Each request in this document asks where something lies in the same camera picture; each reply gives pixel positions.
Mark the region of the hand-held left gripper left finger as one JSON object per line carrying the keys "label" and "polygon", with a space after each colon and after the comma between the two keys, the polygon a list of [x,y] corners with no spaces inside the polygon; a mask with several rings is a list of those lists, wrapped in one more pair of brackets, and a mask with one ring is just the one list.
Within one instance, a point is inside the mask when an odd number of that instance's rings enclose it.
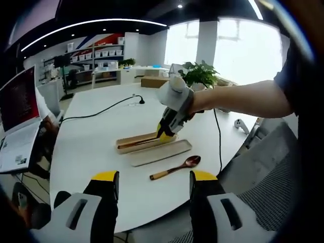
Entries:
{"label": "hand-held left gripper left finger", "polygon": [[49,221],[32,229],[37,242],[113,242],[119,171],[101,172],[82,193],[57,193]]}

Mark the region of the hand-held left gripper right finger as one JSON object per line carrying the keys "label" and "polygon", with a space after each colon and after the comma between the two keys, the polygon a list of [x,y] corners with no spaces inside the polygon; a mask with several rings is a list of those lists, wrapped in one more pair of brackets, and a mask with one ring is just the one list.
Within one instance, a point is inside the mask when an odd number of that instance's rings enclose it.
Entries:
{"label": "hand-held left gripper right finger", "polygon": [[226,193],[218,178],[191,170],[190,217],[193,242],[271,242],[256,213],[234,193]]}

